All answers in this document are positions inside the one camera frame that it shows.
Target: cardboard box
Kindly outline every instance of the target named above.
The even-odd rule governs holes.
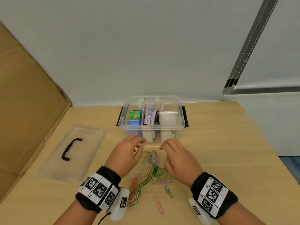
[[[70,105],[0,22],[0,202],[32,165]]]

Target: person's right hand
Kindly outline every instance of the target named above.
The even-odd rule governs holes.
[[[203,173],[201,166],[192,153],[185,149],[178,140],[165,140],[159,147],[165,150],[165,166],[169,174],[182,184],[192,187],[194,181]]]

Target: white container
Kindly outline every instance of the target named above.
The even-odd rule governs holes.
[[[159,107],[160,125],[128,125],[130,111],[142,110],[144,113],[146,109],[152,110],[155,98],[161,98]],[[141,99],[145,100],[144,108],[138,107],[137,103]],[[117,126],[124,130],[126,135],[135,133],[145,137],[148,142],[161,143],[168,138],[178,139],[180,132],[188,127],[188,123],[185,107],[181,106],[178,96],[138,96],[130,97],[125,102]]]

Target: wooden table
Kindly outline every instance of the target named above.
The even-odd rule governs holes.
[[[203,169],[215,174],[239,200],[266,224],[299,224],[300,186],[248,119],[237,102],[185,104],[189,128],[180,141],[198,159]],[[0,204],[0,223],[7,225],[52,224],[74,200],[78,184],[40,177],[38,171],[66,132],[76,124],[105,128],[107,134],[86,176],[94,173],[124,138],[115,126],[120,106],[70,108],[36,161]],[[146,150],[158,149],[147,145]],[[159,152],[163,164],[164,151]],[[129,187],[129,178],[145,173],[142,160],[120,186]],[[174,181],[169,184],[173,198],[164,188],[148,184],[139,203],[128,208],[124,218],[113,224],[200,224],[188,203],[189,189]],[[160,199],[160,215],[154,201]],[[103,212],[97,216],[97,224]],[[102,224],[112,224],[105,219]]]

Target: floor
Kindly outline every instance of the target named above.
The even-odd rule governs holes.
[[[300,156],[280,156],[279,158],[300,185]]]

